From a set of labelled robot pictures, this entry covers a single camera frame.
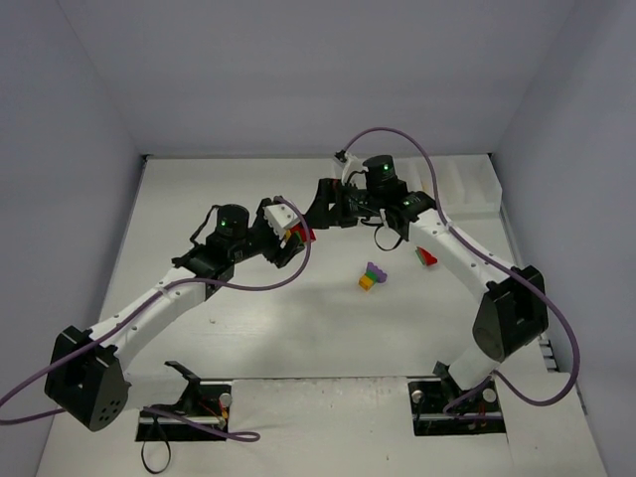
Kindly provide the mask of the red yellow green lego stack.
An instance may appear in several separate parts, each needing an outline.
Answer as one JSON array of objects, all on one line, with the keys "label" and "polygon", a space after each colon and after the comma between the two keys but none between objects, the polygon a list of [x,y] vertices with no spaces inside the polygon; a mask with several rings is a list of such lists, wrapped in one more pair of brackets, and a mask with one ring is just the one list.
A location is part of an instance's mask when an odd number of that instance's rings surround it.
[{"label": "red yellow green lego stack", "polygon": [[286,241],[290,241],[293,237],[297,237],[301,243],[314,242],[316,240],[314,231],[311,228],[305,230],[301,224],[297,224],[285,232],[284,239]]}]

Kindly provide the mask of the purple green yellow lego stack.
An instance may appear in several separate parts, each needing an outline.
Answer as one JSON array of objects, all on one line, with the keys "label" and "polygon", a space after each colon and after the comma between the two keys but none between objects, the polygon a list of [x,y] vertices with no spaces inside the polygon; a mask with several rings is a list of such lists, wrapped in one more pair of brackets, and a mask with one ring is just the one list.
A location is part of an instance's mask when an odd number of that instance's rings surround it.
[{"label": "purple green yellow lego stack", "polygon": [[365,290],[371,290],[376,284],[385,283],[388,279],[387,273],[373,262],[368,262],[365,272],[359,279],[359,286]]}]

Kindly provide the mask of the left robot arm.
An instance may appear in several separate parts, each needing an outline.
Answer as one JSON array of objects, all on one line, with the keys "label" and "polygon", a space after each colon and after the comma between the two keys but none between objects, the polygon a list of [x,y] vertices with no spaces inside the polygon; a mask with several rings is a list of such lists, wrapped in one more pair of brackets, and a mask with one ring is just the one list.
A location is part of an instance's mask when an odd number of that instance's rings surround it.
[{"label": "left robot arm", "polygon": [[88,329],[71,326],[57,337],[45,393],[85,428],[97,432],[126,408],[135,357],[168,326],[233,282],[238,264],[262,256],[276,267],[308,253],[308,218],[281,197],[264,199],[252,217],[237,204],[213,206],[216,222],[204,239],[172,260],[168,272],[126,308]]}]

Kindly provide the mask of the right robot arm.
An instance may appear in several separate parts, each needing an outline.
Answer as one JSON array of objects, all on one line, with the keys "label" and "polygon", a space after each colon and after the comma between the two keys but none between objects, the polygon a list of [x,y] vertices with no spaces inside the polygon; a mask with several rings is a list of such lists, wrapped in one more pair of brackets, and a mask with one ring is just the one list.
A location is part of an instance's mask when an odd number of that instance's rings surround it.
[{"label": "right robot arm", "polygon": [[400,239],[437,258],[479,304],[472,342],[443,378],[463,391],[480,385],[510,356],[544,333],[546,304],[539,298],[544,278],[532,266],[495,266],[495,255],[472,239],[459,240],[438,214],[432,197],[412,191],[400,179],[390,155],[374,156],[361,167],[365,186],[353,177],[319,180],[304,217],[312,229],[348,228],[361,219],[379,218]]}]

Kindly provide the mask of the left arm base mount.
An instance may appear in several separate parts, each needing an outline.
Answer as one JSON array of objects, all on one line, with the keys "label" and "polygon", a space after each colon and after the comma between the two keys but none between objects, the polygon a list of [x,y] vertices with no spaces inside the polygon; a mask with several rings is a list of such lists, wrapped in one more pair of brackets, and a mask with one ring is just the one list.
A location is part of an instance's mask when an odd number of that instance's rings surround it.
[{"label": "left arm base mount", "polygon": [[[178,397],[152,403],[152,406],[185,417],[202,427],[229,433],[233,382],[203,379],[177,361],[166,361],[164,365],[178,373],[186,384],[178,389]],[[141,410],[135,440],[173,443],[226,441],[227,438],[194,428],[174,417]]]}]

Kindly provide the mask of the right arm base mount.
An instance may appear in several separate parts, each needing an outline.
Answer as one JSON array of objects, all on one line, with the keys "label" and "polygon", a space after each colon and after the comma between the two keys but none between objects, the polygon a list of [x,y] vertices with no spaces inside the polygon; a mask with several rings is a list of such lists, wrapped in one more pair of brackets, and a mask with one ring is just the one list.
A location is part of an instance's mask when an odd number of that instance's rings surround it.
[{"label": "right arm base mount", "polygon": [[433,376],[408,379],[407,393],[416,437],[506,433],[491,378],[472,391],[463,391],[451,380],[448,367],[438,362]]}]

